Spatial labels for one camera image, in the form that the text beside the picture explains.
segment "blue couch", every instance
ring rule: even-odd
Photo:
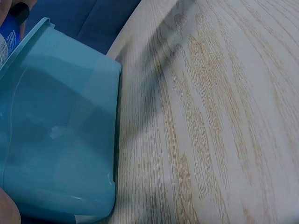
[[[56,29],[106,54],[140,0],[38,0],[26,32],[43,17]]]

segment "light wood surface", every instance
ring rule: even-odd
[[[109,223],[299,222],[298,0],[142,0],[108,55],[123,65]]]

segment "plastic container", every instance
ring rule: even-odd
[[[22,215],[92,223],[115,201],[121,65],[42,19],[0,70],[0,186]]]

